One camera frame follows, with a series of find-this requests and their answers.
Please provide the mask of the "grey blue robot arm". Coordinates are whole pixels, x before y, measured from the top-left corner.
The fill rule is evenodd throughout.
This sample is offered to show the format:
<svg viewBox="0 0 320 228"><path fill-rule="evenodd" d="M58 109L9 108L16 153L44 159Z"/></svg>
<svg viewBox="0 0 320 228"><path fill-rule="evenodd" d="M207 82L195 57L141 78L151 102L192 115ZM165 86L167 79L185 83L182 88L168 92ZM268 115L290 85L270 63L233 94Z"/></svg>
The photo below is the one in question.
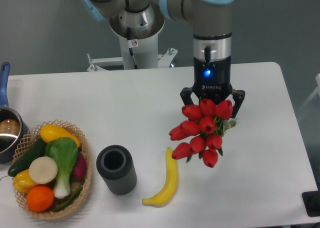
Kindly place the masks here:
<svg viewBox="0 0 320 228"><path fill-rule="evenodd" d="M234 101L235 117L245 91L232 87L231 53L235 0L81 0L93 19L108 20L118 36L126 70L159 67L158 34L166 19L192 25L194 84L180 96L191 95L216 104Z"/></svg>

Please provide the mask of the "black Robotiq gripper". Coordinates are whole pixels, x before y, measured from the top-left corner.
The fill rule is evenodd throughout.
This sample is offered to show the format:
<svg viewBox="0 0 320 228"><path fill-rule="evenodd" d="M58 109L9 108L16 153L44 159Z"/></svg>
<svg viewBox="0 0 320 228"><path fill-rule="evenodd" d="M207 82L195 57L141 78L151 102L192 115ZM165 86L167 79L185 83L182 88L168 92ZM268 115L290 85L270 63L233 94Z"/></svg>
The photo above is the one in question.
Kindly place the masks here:
<svg viewBox="0 0 320 228"><path fill-rule="evenodd" d="M221 103L230 94L234 105L231 117L234 119L245 99L244 90L232 90L231 79L231 57L210 61L209 63L194 58L194 84L185 87L180 92L180 97L185 106L193 105L192 93L198 98L209 99L214 103Z"/></svg>

